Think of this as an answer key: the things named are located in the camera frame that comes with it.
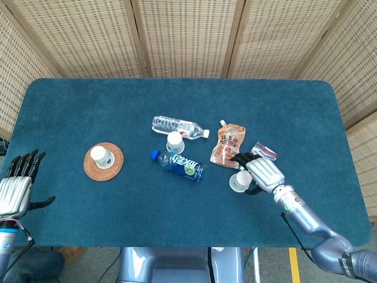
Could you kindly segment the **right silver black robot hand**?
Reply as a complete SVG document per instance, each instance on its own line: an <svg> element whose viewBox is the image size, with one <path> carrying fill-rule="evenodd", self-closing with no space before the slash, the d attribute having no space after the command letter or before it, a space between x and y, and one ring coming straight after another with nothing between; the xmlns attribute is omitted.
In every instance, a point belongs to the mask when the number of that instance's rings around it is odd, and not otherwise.
<svg viewBox="0 0 377 283"><path fill-rule="evenodd" d="M256 195L262 191L274 193L277 188L285 186L285 176L277 168L274 162L267 157L261 157L252 153L238 153L231 159L238 162L251 175L256 186L254 189L247 189L246 194Z"/></svg>

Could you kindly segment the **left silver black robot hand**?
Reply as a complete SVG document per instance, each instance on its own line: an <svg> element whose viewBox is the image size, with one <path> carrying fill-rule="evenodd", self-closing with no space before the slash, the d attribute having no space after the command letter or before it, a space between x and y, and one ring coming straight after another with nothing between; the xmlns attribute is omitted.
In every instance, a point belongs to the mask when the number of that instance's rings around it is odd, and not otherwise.
<svg viewBox="0 0 377 283"><path fill-rule="evenodd" d="M35 149L11 160L1 180L1 221L19 220L27 212L45 208L56 199L50 196L40 202L31 201L32 186L45 155L45 152L39 153Z"/></svg>

